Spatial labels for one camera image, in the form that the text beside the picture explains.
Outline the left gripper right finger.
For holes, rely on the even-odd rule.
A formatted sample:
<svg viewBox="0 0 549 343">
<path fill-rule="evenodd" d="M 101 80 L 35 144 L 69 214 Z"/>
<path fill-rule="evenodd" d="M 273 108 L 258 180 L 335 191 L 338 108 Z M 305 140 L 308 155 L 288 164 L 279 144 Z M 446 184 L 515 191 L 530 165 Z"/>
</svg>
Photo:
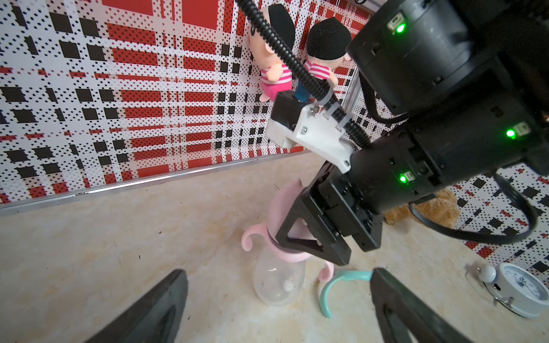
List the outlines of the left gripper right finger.
<svg viewBox="0 0 549 343">
<path fill-rule="evenodd" d="M 384 342 L 469 342 L 383 268 L 373 270 L 370 289 Z"/>
</svg>

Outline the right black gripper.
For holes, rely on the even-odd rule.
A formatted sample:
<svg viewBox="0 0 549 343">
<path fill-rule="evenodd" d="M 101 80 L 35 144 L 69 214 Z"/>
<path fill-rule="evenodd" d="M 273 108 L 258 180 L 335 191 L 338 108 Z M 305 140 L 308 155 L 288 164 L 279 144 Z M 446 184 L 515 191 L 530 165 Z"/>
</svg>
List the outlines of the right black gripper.
<svg viewBox="0 0 549 343">
<path fill-rule="evenodd" d="M 364 252 L 377 250 L 382 229 L 383 216 L 371 209 L 346 174 L 326 161 L 294 201 L 276 240 L 288 250 L 345 266 L 350 262 L 351 249 L 344 238 L 352 237 Z"/>
</svg>

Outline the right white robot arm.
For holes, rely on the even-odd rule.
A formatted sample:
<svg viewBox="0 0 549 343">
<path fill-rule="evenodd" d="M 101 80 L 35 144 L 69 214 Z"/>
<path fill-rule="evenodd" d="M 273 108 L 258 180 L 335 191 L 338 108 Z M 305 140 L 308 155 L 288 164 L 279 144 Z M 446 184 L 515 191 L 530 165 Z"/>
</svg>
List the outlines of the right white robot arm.
<svg viewBox="0 0 549 343">
<path fill-rule="evenodd" d="M 253 29 L 312 95 L 277 95 L 267 137 L 295 144 L 325 164 L 309 186 L 282 188 L 267 221 L 250 227 L 286 261 L 350 261 L 381 244 L 384 214 L 413 208 L 458 182 L 527 164 L 548 174 L 547 1 L 388 1 L 347 52 L 357 64 L 367 111 L 376 99 L 394 129 L 371 141 L 316 81 L 253 1 L 239 7 Z"/>
</svg>

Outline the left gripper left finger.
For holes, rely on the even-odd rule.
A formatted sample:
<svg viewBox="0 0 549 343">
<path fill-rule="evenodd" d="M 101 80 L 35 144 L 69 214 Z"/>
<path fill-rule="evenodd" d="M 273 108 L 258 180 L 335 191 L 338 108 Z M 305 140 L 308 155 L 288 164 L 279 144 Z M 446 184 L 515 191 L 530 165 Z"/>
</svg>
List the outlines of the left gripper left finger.
<svg viewBox="0 0 549 343">
<path fill-rule="evenodd" d="M 173 342 L 188 295 L 184 270 L 176 269 L 88 342 Z"/>
</svg>

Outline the pink pig cap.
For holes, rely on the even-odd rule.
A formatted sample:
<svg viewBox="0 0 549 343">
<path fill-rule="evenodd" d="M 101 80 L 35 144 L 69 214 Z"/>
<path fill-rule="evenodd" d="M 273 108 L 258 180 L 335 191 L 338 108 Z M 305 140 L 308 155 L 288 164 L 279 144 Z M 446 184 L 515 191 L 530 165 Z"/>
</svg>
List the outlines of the pink pig cap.
<svg viewBox="0 0 549 343">
<path fill-rule="evenodd" d="M 296 178 L 290 184 L 281 188 L 271 201 L 267 215 L 267 230 L 274 241 L 279 242 L 276 235 L 293 206 L 294 201 L 304 188 L 301 179 Z M 302 219 L 299 219 L 294 223 L 287 236 L 294 239 L 314 240 L 314 236 L 305 226 Z"/>
</svg>

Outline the clear baby bottle top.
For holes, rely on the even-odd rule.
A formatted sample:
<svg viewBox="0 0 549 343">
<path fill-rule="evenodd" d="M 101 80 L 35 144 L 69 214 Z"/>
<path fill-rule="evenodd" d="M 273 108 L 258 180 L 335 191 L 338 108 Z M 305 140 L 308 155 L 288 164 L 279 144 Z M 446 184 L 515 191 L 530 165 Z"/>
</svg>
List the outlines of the clear baby bottle top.
<svg viewBox="0 0 549 343">
<path fill-rule="evenodd" d="M 254 265 L 253 283 L 257 296 L 270 307 L 292 304 L 300 296 L 305 268 L 305 261 L 286 262 L 264 248 Z"/>
</svg>

